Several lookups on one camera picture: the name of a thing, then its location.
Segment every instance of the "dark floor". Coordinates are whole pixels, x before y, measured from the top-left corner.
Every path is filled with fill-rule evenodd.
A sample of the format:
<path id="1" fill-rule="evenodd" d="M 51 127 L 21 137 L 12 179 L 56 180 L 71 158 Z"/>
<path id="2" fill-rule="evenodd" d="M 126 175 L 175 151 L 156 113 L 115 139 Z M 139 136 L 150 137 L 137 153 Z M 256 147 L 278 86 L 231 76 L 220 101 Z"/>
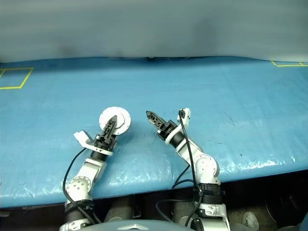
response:
<path id="1" fill-rule="evenodd" d="M 222 188 L 226 192 L 224 203 L 227 206 L 229 220 L 242 223 L 244 212 L 252 211 L 258 218 L 262 231 L 274 231 L 286 225 L 296 225 L 303 219 L 308 208 L 308 199 L 302 185 L 308 185 L 308 171 L 225 183 Z M 133 198 L 142 201 L 142 205 L 136 204 L 136 210 L 141 211 L 141 218 L 162 219 L 154 209 L 156 201 L 179 195 L 191 197 L 192 190 L 187 188 L 153 192 L 135 195 Z M 96 201 L 95 210 L 102 220 L 112 201 L 113 199 Z M 162 209 L 171 215 L 168 205 Z M 9 213 L 2 210 L 0 216 L 2 231 L 57 231 L 64 223 L 63 205 L 44 206 L 27 211 L 14 208 Z"/>

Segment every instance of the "sneaker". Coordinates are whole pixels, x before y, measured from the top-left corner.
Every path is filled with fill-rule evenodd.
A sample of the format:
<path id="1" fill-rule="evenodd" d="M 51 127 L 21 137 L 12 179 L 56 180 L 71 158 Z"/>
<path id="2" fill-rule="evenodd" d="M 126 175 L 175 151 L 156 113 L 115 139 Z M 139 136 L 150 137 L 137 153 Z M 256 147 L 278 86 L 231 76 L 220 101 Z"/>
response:
<path id="1" fill-rule="evenodd" d="M 253 231 L 259 231 L 258 219 L 253 212 L 245 212 L 243 215 L 243 225 L 252 228 Z"/>

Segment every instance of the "white disc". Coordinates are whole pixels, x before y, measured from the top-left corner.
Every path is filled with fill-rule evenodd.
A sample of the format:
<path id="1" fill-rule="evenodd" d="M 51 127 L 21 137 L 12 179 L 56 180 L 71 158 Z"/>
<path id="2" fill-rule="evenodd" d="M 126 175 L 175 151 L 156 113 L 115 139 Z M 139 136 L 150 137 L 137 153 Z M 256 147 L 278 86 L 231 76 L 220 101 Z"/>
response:
<path id="1" fill-rule="evenodd" d="M 124 133 L 130 126 L 130 115 L 127 110 L 122 107 L 108 107 L 105 109 L 99 119 L 100 127 L 103 130 L 107 122 L 116 115 L 117 123 L 114 135 Z"/>

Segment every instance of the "blue tabletop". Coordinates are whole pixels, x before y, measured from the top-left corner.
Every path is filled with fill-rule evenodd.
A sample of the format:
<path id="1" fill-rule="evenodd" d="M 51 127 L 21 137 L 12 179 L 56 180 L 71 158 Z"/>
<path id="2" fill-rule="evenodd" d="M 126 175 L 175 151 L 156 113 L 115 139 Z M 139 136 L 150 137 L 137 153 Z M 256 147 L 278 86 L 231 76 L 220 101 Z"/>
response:
<path id="1" fill-rule="evenodd" d="M 132 122 L 94 198 L 170 189 L 186 167 L 146 110 L 176 122 L 189 107 L 189 136 L 217 160 L 222 182 L 308 169 L 308 67 L 288 65 L 234 57 L 1 64 L 0 207 L 64 202 L 63 177 L 81 150 L 73 133 L 100 133 L 110 106 Z"/>

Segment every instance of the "blue table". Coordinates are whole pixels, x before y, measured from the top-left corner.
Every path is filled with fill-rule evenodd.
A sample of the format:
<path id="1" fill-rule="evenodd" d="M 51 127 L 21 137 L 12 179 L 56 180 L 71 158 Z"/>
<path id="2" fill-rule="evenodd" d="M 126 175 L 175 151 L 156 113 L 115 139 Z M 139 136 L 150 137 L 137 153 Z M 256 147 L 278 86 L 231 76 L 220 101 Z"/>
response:
<path id="1" fill-rule="evenodd" d="M 170 189 L 186 167 L 146 110 L 176 121 L 189 107 L 188 133 L 218 161 L 222 182 L 308 169 L 308 67 L 288 65 L 233 57 L 1 64 L 0 207 L 64 202 L 63 177 L 81 150 L 73 133 L 100 133 L 110 106 L 126 108 L 132 123 L 94 198 Z"/>

